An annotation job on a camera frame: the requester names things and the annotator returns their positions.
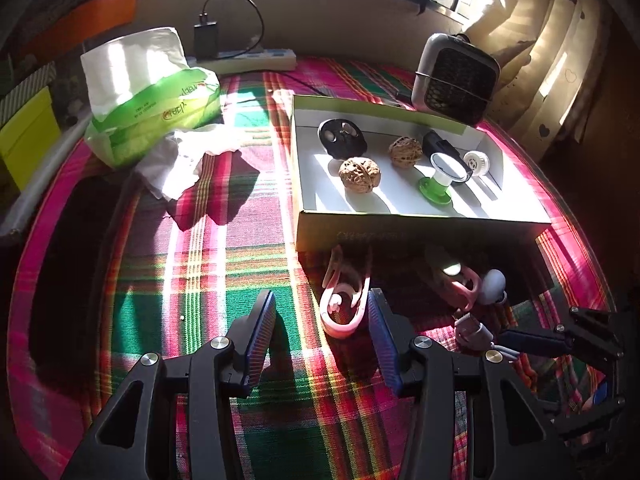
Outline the black cylindrical flashlight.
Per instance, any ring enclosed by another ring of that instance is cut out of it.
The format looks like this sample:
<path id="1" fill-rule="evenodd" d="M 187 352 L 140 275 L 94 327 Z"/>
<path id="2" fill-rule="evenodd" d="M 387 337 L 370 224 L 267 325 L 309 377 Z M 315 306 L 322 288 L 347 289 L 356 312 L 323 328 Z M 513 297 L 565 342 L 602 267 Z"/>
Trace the black cylindrical flashlight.
<path id="1" fill-rule="evenodd" d="M 460 162 L 466 172 L 471 171 L 471 168 L 464 162 L 459 152 L 435 130 L 428 130 L 427 133 L 424 134 L 422 139 L 422 151 L 426 157 L 431 157 L 434 153 L 449 155 L 457 162 Z"/>

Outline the brown walnut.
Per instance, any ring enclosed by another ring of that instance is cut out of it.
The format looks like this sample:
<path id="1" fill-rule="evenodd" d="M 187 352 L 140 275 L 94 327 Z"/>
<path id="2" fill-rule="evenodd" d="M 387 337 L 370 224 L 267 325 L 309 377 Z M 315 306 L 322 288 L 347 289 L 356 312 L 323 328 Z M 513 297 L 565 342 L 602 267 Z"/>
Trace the brown walnut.
<path id="1" fill-rule="evenodd" d="M 421 143 L 410 136 L 400 136 L 388 147 L 392 164 L 400 169 L 413 167 L 423 156 Z"/>
<path id="2" fill-rule="evenodd" d="M 381 169 L 367 157 L 349 157 L 338 168 L 344 188 L 358 194 L 371 193 L 381 183 Z"/>

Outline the black round three-button device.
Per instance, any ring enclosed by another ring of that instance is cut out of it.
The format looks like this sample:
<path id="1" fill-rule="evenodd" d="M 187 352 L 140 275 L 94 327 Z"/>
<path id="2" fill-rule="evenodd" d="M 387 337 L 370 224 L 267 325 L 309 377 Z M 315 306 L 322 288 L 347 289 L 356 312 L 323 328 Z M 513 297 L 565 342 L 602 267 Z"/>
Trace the black round three-button device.
<path id="1" fill-rule="evenodd" d="M 318 138 L 326 152 L 334 159 L 362 156 L 368 144 L 361 129 L 351 120 L 327 119 L 318 127 Z"/>

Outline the green base round mirror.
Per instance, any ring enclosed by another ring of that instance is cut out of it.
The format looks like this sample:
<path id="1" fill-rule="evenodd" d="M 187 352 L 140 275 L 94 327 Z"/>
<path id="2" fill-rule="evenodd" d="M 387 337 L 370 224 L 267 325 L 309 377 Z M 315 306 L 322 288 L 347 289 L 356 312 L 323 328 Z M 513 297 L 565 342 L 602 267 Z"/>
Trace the green base round mirror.
<path id="1" fill-rule="evenodd" d="M 430 163 L 434 174 L 422 178 L 418 190 L 430 203 L 446 206 L 451 203 L 450 186 L 465 183 L 472 176 L 472 170 L 459 157 L 442 152 L 431 154 Z"/>

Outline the pink clip with mirror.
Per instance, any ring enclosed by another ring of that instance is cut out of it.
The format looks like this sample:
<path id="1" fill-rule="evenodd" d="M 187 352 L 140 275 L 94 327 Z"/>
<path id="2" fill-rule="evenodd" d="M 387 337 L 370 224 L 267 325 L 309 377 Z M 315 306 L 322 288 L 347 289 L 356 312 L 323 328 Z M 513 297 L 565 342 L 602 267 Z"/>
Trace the pink clip with mirror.
<path id="1" fill-rule="evenodd" d="M 426 246 L 426 282 L 456 311 L 457 316 L 472 310 L 480 292 L 480 277 L 439 246 Z"/>

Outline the plaid bed sheet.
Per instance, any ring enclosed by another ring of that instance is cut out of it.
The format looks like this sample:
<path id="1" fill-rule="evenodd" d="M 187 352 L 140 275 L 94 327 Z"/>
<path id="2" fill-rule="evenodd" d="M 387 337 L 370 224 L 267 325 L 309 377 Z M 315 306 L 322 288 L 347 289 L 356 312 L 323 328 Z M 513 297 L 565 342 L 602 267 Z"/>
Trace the plaid bed sheet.
<path id="1" fill-rule="evenodd" d="M 98 367 L 78 399 L 64 380 L 41 379 L 30 356 L 28 324 L 44 250 L 55 222 L 82 178 L 98 170 L 85 145 L 74 149 L 29 235 L 13 287 L 9 322 L 9 394 L 18 440 L 40 474 L 58 478 L 93 416 L 144 352 L 178 356 L 224 330 L 269 288 L 291 349 L 285 368 L 262 378 L 235 402 L 248 478 L 284 463 L 290 479 L 393 479 L 406 443 L 410 405 L 366 377 L 374 362 L 370 337 L 326 339 L 314 307 L 322 258 L 293 247 L 290 188 L 291 100 L 296 93 L 379 103 L 408 89 L 400 68 L 333 58 L 302 58 L 292 76 L 233 77 L 231 116 L 248 136 L 245 148 L 209 157 L 195 188 L 175 212 L 145 191 L 132 194 L 106 267 L 98 305 Z"/>

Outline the white green cardboard box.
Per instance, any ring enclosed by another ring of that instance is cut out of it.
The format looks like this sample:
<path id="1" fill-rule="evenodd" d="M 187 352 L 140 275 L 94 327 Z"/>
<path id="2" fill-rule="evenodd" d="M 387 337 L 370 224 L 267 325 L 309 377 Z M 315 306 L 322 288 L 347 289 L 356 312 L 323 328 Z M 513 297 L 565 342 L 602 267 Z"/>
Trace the white green cardboard box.
<path id="1" fill-rule="evenodd" d="M 361 132 L 364 157 L 381 170 L 370 192 L 349 191 L 338 175 L 341 163 L 321 140 L 321 127 L 345 124 Z M 382 104 L 324 96 L 294 96 L 291 122 L 295 247 L 320 252 L 337 244 L 374 240 L 428 240 L 439 245 L 528 243 L 551 219 L 516 159 L 482 129 Z M 478 176 L 446 188 L 446 204 L 431 202 L 420 183 L 447 169 L 422 156 L 400 169 L 388 148 L 402 136 L 422 139 L 434 132 L 459 154 L 478 158 Z"/>

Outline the white black mini heater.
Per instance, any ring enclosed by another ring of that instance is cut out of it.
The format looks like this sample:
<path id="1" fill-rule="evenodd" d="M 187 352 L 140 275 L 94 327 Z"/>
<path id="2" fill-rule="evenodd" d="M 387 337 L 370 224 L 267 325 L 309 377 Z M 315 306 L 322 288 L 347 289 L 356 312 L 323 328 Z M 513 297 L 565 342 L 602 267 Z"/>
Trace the white black mini heater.
<path id="1" fill-rule="evenodd" d="M 475 127 L 494 95 L 500 66 L 467 36 L 436 32 L 426 40 L 414 74 L 416 110 Z"/>

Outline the crumpled white tissue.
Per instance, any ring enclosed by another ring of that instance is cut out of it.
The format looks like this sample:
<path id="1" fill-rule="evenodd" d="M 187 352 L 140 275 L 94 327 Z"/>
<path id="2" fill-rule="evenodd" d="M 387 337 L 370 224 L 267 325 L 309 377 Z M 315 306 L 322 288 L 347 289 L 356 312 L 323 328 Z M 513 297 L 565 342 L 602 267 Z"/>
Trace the crumpled white tissue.
<path id="1" fill-rule="evenodd" d="M 237 151 L 242 134 L 225 124 L 166 134 L 144 155 L 134 172 L 157 200 L 178 200 L 200 180 L 204 157 Z"/>

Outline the beige heart-pattern curtain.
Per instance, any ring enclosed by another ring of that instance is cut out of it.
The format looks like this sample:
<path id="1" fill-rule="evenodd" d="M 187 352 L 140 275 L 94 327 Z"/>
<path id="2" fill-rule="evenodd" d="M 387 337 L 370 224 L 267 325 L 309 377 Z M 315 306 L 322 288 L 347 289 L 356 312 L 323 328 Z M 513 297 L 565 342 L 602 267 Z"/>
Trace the beige heart-pattern curtain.
<path id="1" fill-rule="evenodd" d="M 533 160 L 562 134 L 582 135 L 610 23 L 604 0 L 489 0 L 465 29 L 501 68 L 488 118 Z"/>

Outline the yellow green storage box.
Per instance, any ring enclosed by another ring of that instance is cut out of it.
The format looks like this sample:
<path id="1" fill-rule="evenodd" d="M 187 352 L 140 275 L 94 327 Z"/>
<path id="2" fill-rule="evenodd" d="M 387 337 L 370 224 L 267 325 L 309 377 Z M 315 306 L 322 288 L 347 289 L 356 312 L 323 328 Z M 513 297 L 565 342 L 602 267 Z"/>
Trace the yellow green storage box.
<path id="1" fill-rule="evenodd" d="M 45 86 L 1 129 L 1 160 L 20 191 L 60 136 L 50 90 Z"/>

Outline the green tissue pack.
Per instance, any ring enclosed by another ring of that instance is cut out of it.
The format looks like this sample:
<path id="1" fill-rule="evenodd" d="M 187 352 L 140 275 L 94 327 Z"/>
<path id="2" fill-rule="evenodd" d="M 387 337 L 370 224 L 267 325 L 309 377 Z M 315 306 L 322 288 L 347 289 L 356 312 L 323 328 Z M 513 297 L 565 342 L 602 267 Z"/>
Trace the green tissue pack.
<path id="1" fill-rule="evenodd" d="M 117 169 L 137 162 L 167 133 L 220 114 L 220 82 L 186 62 L 178 32 L 157 27 L 101 44 L 80 57 L 91 122 L 85 142 Z"/>

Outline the striped gift box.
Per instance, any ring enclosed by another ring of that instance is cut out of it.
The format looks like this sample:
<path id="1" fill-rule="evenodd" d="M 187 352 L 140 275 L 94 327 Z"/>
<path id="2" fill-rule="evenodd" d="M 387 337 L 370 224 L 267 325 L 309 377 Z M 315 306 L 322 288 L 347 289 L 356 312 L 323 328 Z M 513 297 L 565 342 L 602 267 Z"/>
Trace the striped gift box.
<path id="1" fill-rule="evenodd" d="M 38 68 L 14 87 L 0 102 L 0 125 L 4 126 L 30 99 L 56 77 L 55 62 Z"/>

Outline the white power strip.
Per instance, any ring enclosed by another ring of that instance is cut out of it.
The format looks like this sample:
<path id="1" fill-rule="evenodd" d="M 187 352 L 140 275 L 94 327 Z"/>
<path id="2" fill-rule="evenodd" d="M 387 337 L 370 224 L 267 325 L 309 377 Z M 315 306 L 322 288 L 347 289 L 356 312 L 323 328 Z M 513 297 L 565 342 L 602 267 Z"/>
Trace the white power strip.
<path id="1" fill-rule="evenodd" d="M 249 72 L 292 72 L 297 67 L 297 56 L 291 49 L 264 49 L 231 57 L 231 52 L 221 52 L 221 58 L 198 61 L 194 56 L 186 59 L 190 67 L 203 67 L 218 76 Z"/>

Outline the orange box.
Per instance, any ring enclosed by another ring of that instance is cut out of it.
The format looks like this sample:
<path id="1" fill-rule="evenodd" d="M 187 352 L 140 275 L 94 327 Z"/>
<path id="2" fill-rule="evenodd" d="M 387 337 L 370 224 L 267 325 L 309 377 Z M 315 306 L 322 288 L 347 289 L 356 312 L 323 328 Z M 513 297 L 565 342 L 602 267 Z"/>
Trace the orange box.
<path id="1" fill-rule="evenodd" d="M 52 26 L 17 50 L 16 56 L 33 55 L 47 63 L 102 32 L 134 20 L 137 0 L 89 0 L 76 6 Z"/>

